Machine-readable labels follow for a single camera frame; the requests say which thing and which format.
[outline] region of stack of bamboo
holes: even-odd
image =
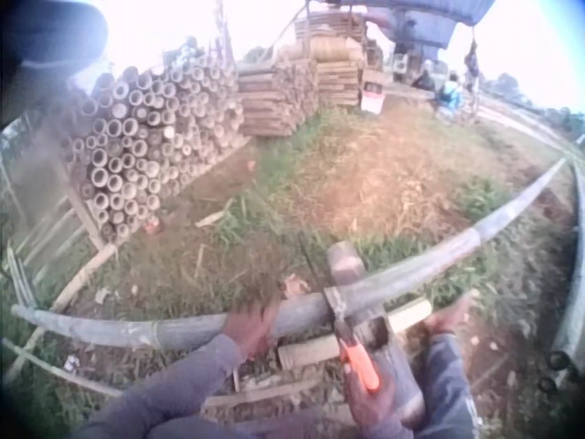
[[[243,145],[237,88],[231,61],[194,48],[166,68],[104,73],[89,97],[73,93],[62,157],[105,239],[137,231],[161,198]]]
[[[309,15],[311,37],[351,37],[360,44],[366,42],[366,23],[361,16],[339,10],[312,12]],[[294,22],[297,40],[303,40],[306,18]]]
[[[358,105],[360,68],[354,61],[318,63],[319,99],[333,105]]]
[[[241,133],[291,135],[317,109],[315,73],[312,61],[240,69],[238,98],[244,110]]]

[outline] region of dirt ground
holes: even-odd
[[[299,231],[320,272],[326,248],[342,239],[357,246],[368,269],[388,267],[465,229],[559,158],[525,134],[484,122],[446,126],[430,109],[401,99],[387,99],[379,117],[327,113],[291,140],[251,143],[171,200],[161,214],[163,230],[140,232],[127,243],[69,313],[122,320],[211,314],[278,294],[292,273],[316,288],[295,239]],[[565,166],[521,220],[417,292],[436,306],[470,288],[483,296],[473,324],[461,333],[483,437],[537,437],[535,417],[560,410],[534,380],[568,291],[574,203]],[[226,206],[218,223],[195,225]],[[98,305],[102,287],[112,293]],[[281,343],[324,332],[316,328]],[[409,339],[424,346],[417,331]],[[119,388],[185,354],[88,347],[54,336],[51,342],[57,361],[75,353],[78,373]],[[322,382],[300,395],[208,410],[207,418],[243,422],[343,402],[337,361],[285,373],[271,351],[239,373],[249,385],[315,376]],[[232,391],[227,382],[224,392]],[[67,418],[72,424],[103,404],[83,391],[59,388],[57,394],[68,410],[82,406]],[[562,419],[557,415],[553,421]],[[345,430],[335,423],[318,427],[322,437]]]

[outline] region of tarp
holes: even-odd
[[[457,23],[475,26],[495,0],[339,0],[367,6],[366,19],[397,43],[422,45],[425,52],[447,48]]]

